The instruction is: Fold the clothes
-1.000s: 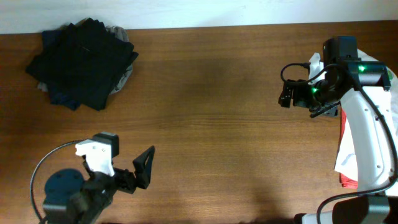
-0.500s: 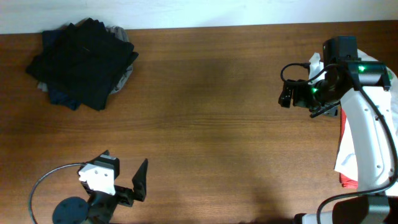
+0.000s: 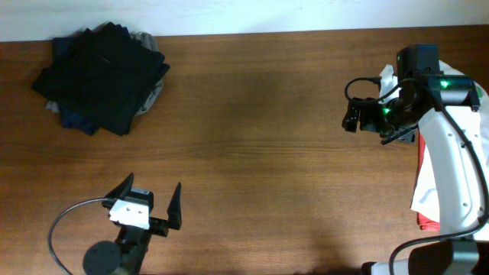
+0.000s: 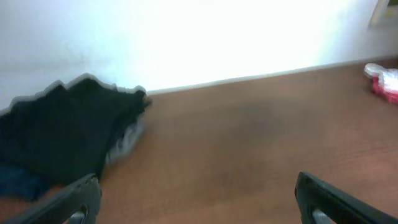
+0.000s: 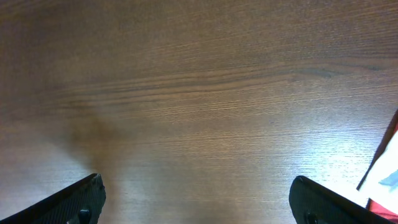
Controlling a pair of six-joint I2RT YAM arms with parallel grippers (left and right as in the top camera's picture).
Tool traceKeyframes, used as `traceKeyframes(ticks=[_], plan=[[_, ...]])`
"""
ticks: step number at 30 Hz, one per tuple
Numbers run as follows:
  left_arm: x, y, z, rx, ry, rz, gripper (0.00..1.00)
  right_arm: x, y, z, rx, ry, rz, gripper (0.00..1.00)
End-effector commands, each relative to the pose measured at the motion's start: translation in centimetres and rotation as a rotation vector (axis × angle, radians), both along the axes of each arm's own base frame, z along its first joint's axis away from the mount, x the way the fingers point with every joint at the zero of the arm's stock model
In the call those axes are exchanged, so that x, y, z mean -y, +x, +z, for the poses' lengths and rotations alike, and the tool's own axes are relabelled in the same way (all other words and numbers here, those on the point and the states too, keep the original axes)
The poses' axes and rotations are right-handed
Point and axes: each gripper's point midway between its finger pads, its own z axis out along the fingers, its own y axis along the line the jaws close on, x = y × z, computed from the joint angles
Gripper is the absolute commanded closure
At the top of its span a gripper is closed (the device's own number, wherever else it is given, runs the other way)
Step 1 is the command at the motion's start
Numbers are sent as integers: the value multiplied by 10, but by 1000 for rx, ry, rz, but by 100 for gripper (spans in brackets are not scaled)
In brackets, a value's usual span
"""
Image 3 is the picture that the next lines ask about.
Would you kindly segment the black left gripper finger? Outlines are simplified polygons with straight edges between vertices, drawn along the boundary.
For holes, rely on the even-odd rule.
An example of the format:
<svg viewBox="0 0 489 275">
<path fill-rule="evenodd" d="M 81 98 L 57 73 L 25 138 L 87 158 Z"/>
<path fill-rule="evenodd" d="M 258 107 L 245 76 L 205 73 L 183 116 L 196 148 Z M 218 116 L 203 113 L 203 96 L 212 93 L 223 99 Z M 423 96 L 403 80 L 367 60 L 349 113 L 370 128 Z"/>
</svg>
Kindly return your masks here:
<svg viewBox="0 0 489 275">
<path fill-rule="evenodd" d="M 168 227 L 174 230 L 180 230 L 182 225 L 181 191 L 182 184 L 178 183 L 167 208 Z"/>
<path fill-rule="evenodd" d="M 123 199 L 131 191 L 134 174 L 130 173 L 118 186 L 105 195 L 107 199 Z"/>
</svg>

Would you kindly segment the black shorts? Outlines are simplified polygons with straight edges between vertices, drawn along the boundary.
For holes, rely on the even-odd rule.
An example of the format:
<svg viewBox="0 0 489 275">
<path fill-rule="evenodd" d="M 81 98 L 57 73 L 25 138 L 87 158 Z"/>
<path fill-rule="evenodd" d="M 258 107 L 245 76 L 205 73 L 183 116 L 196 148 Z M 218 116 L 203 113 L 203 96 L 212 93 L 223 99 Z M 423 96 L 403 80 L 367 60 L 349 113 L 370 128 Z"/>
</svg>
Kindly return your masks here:
<svg viewBox="0 0 489 275">
<path fill-rule="evenodd" d="M 128 134 L 136 112 L 170 68 L 165 56 L 112 22 L 74 38 L 66 57 L 43 69 L 33 90 L 99 128 Z"/>
</svg>

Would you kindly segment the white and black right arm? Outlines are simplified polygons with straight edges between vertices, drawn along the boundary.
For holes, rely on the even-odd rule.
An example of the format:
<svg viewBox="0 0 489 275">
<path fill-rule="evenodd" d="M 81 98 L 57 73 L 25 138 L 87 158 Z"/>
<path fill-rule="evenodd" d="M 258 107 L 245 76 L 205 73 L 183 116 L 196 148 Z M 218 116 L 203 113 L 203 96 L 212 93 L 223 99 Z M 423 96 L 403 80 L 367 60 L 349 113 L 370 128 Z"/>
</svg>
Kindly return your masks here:
<svg viewBox="0 0 489 275">
<path fill-rule="evenodd" d="M 439 235 L 399 245 L 388 262 L 362 274 L 486 274 L 488 168 L 476 82 L 442 70 L 439 49 L 416 44 L 397 53 L 397 74 L 369 78 L 379 98 L 348 99 L 342 127 L 378 133 L 382 144 L 419 134 L 431 160 L 439 200 Z"/>
</svg>

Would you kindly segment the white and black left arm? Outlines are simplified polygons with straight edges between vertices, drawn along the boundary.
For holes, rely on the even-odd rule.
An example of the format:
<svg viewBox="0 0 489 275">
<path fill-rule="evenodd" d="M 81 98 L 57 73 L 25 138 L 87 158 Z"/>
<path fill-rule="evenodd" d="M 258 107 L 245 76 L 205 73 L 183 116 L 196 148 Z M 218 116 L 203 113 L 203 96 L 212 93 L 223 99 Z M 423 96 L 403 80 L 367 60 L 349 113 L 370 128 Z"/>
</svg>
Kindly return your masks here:
<svg viewBox="0 0 489 275">
<path fill-rule="evenodd" d="M 105 195 L 102 206 L 109 210 L 109 220 L 119 227 L 114 241 L 100 241 L 84 255 L 86 274 L 135 275 L 141 270 L 153 236 L 165 238 L 169 230 L 182 225 L 181 191 L 178 183 L 167 208 L 167 218 L 151 216 L 154 194 L 133 187 L 134 174 L 130 173 L 118 186 Z"/>
</svg>

